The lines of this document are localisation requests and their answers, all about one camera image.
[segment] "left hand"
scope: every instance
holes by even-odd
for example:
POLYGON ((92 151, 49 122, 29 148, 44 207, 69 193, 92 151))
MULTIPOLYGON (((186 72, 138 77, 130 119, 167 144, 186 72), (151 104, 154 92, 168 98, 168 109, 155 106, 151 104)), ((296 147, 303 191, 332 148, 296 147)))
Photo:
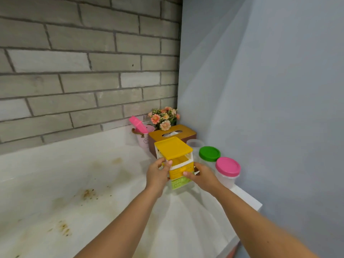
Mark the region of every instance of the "left hand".
POLYGON ((146 189, 155 192, 157 197, 162 195, 166 182, 170 180, 167 175, 172 165, 172 160, 166 162, 163 169, 159 169, 163 162, 165 162, 165 158, 159 158, 149 166, 147 171, 146 189))

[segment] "finger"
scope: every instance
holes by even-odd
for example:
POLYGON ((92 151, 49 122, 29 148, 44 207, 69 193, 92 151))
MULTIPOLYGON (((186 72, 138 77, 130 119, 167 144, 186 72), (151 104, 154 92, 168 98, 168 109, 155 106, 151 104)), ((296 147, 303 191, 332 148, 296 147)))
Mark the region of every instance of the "finger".
POLYGON ((201 169, 204 167, 204 165, 202 165, 202 164, 200 164, 200 163, 198 163, 198 162, 194 162, 194 166, 195 166, 198 170, 201 170, 201 169))
POLYGON ((160 167, 161 164, 162 164, 163 162, 165 162, 165 158, 164 158, 164 157, 161 157, 161 158, 157 159, 157 160, 152 164, 152 166, 160 167))
POLYGON ((192 181, 195 182, 195 180, 198 179, 198 177, 196 175, 194 175, 192 172, 187 172, 187 171, 184 171, 183 172, 183 176, 188 178, 188 179, 191 179, 192 181))
POLYGON ((172 166, 172 163, 173 163, 172 160, 166 161, 162 171, 165 171, 167 173, 170 170, 170 167, 172 166))

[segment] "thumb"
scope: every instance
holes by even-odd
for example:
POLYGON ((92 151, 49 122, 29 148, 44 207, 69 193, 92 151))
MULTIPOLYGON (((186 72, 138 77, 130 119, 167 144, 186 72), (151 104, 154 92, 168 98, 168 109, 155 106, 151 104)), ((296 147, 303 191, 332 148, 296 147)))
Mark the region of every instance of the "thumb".
POLYGON ((195 174, 193 174, 192 172, 187 172, 187 171, 184 171, 183 172, 183 176, 188 178, 188 179, 191 179, 192 181, 196 182, 197 180, 197 176, 195 174))
POLYGON ((172 163, 173 163, 172 160, 166 161, 162 171, 165 171, 167 173, 170 170, 172 163))

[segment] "blue wall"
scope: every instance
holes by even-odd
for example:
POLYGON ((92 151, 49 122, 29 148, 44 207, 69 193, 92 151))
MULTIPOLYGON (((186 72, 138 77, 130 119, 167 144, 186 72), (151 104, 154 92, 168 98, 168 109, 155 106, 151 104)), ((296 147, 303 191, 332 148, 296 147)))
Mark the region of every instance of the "blue wall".
MULTIPOLYGON (((184 0, 181 123, 319 256, 344 243, 344 0, 184 0)), ((245 257, 241 251, 239 257, 245 257)))

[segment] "tissue box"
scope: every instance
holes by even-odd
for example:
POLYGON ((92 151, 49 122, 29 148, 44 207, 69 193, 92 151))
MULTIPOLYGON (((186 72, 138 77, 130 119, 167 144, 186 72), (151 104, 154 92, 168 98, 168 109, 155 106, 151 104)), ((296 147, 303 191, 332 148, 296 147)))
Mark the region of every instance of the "tissue box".
POLYGON ((153 156, 157 157, 154 143, 172 137, 177 137, 186 143, 189 139, 196 138, 197 133, 184 125, 172 126, 169 130, 166 131, 156 130, 150 132, 148 134, 149 151, 153 154, 153 156))

